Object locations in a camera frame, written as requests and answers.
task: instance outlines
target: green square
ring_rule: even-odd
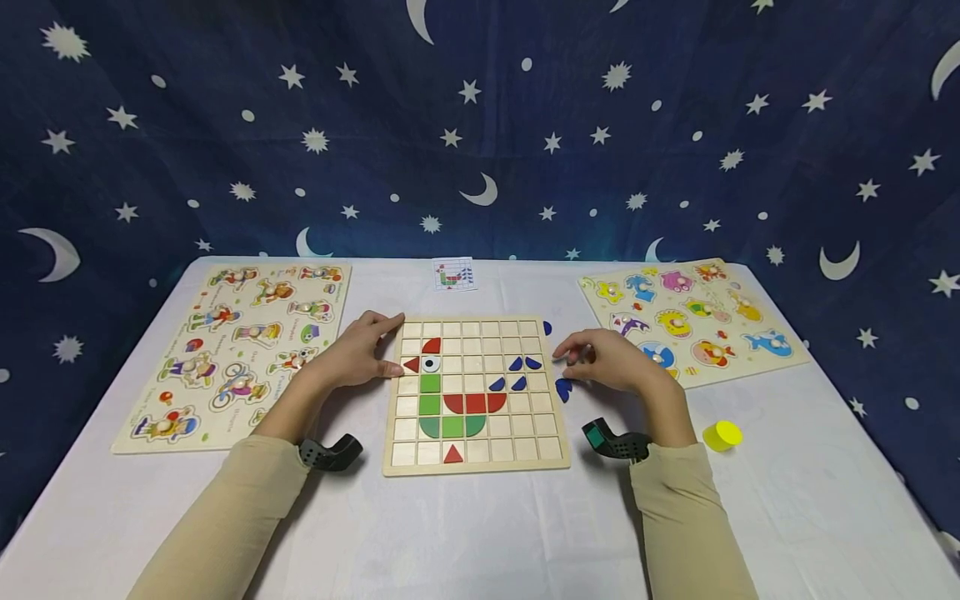
[[[439,415],[440,397],[439,396],[421,396],[420,397],[421,415]]]
[[[445,438],[464,437],[464,418],[444,417],[443,432]]]
[[[440,375],[421,375],[420,391],[425,394],[437,393],[440,391]]]

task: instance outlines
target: wooden peg puzzle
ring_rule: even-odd
[[[570,466],[541,319],[408,317],[396,361],[384,475]]]

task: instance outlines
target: table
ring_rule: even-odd
[[[224,452],[113,456],[109,446],[210,265],[250,260],[205,257],[186,270],[0,559],[4,597],[123,598],[217,471]],[[367,308],[530,313],[553,324],[556,343],[597,326],[577,278],[626,266],[476,261],[479,290],[438,294],[429,261],[349,262],[344,324]],[[761,597],[960,598],[922,514],[818,365],[688,395],[697,431],[720,419],[743,429],[743,445],[710,462]],[[318,434],[331,444],[352,433],[363,462],[310,477],[248,597],[645,597],[625,465],[594,454],[579,431],[600,416],[615,432],[636,429],[635,403],[574,390],[564,406],[570,470],[387,479],[388,387],[346,399],[327,407],[335,415]]]

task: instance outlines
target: red triangle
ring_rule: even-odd
[[[457,446],[452,445],[450,449],[446,452],[446,458],[444,458],[444,464],[447,463],[463,463],[464,457],[460,456],[460,452],[457,451]]]

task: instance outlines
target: beige sleeve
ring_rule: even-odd
[[[703,444],[650,444],[650,457],[630,467],[630,478],[654,600],[757,598]]]
[[[276,438],[238,442],[140,573],[128,598],[242,598],[309,469]]]

